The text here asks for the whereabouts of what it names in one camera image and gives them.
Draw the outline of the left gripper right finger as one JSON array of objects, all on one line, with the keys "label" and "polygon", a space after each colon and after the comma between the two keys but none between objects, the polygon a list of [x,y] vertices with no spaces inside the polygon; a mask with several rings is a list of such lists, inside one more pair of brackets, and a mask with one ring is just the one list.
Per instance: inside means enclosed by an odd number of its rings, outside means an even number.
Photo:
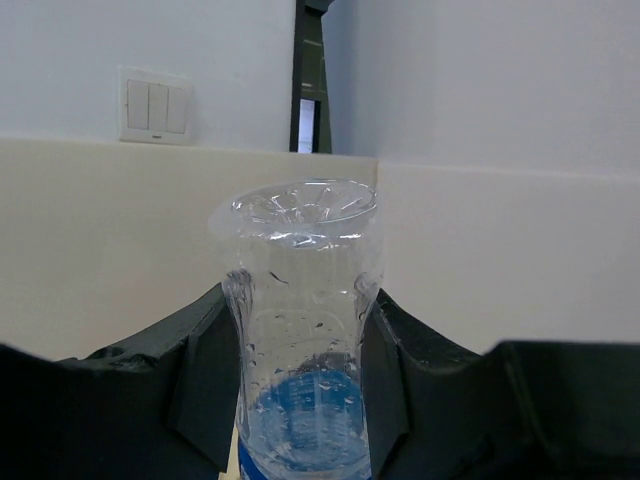
[{"label": "left gripper right finger", "polygon": [[639,348],[507,340],[485,354],[380,293],[361,346],[377,479],[635,479]]}]

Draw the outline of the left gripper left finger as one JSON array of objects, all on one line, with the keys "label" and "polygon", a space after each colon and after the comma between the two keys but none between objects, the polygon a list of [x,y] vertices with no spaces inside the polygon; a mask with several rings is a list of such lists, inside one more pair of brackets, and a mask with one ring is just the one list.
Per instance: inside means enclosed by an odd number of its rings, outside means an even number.
[{"label": "left gripper left finger", "polygon": [[223,291],[84,359],[1,349],[5,479],[215,479],[239,349]]}]

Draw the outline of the blue label white cap bottle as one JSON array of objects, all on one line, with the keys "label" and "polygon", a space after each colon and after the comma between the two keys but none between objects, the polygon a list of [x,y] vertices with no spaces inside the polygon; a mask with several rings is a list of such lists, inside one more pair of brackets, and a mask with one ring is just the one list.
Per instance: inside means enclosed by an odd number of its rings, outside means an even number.
[{"label": "blue label white cap bottle", "polygon": [[382,277],[376,191],[315,179],[244,193],[209,220],[240,344],[246,479],[367,479],[366,319]]}]

